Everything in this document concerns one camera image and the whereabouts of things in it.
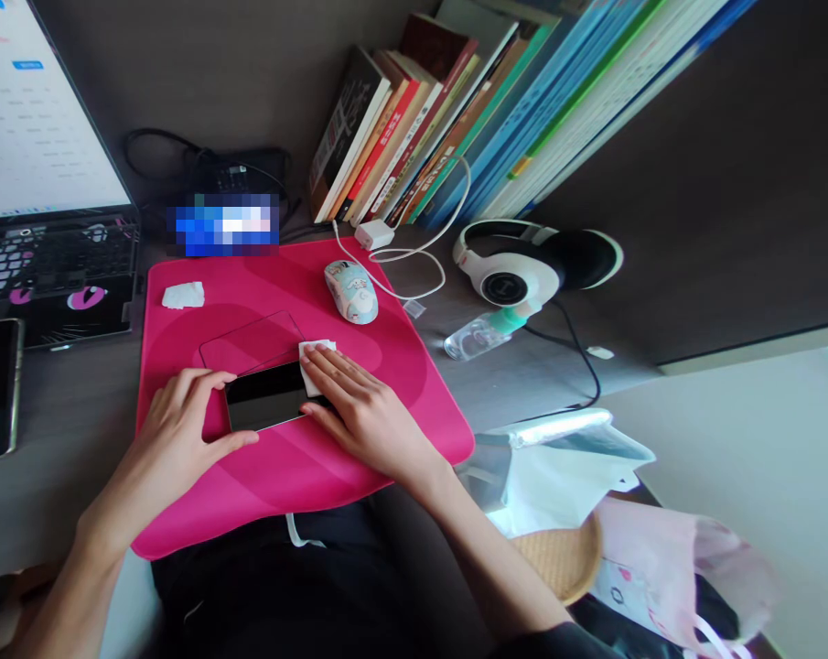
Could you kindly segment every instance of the laptop keyboard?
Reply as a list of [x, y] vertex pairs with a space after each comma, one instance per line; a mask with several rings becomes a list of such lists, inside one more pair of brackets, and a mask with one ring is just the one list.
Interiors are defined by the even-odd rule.
[[81, 290], [105, 277], [131, 275], [138, 227], [94, 224], [62, 231], [34, 230], [0, 238], [0, 287], [33, 297]]

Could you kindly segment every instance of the person's left hand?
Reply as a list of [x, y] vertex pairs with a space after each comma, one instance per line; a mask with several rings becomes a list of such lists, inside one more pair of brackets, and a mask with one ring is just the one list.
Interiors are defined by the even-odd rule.
[[213, 390], [236, 375], [185, 369], [158, 389], [139, 438], [79, 521], [86, 544], [120, 557], [164, 509], [233, 451], [258, 441], [252, 430], [203, 441], [203, 419]]

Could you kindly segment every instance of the monitor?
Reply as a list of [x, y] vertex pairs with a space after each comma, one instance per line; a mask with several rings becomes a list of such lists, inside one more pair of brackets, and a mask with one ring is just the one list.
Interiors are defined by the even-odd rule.
[[27, 0], [0, 0], [0, 218], [130, 204]]

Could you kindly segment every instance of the white tissue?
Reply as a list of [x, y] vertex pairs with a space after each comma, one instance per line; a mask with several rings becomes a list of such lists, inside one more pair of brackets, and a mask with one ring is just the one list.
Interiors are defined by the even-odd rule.
[[[298, 359], [304, 356], [304, 348], [308, 345], [319, 345], [322, 344], [324, 346], [328, 346], [331, 350], [336, 350], [338, 346], [335, 344], [334, 341], [328, 339], [322, 339], [318, 341], [302, 341], [301, 343], [297, 344], [297, 356]], [[310, 380], [310, 376], [304, 373], [304, 367], [301, 367], [301, 375], [304, 376], [304, 386], [306, 387], [306, 395], [309, 398], [315, 398], [318, 395], [322, 395], [322, 392], [319, 391], [318, 387], [313, 384], [313, 381]]]
[[166, 308], [182, 309], [185, 307], [202, 307], [206, 296], [202, 282], [188, 282], [177, 286], [168, 286], [164, 291], [161, 304]]

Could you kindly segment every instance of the computer mouse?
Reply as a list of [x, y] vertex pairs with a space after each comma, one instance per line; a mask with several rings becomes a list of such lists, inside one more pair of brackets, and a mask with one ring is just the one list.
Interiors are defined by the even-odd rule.
[[325, 283], [344, 320], [367, 325], [377, 318], [377, 294], [361, 265], [351, 261], [330, 263], [325, 268]]

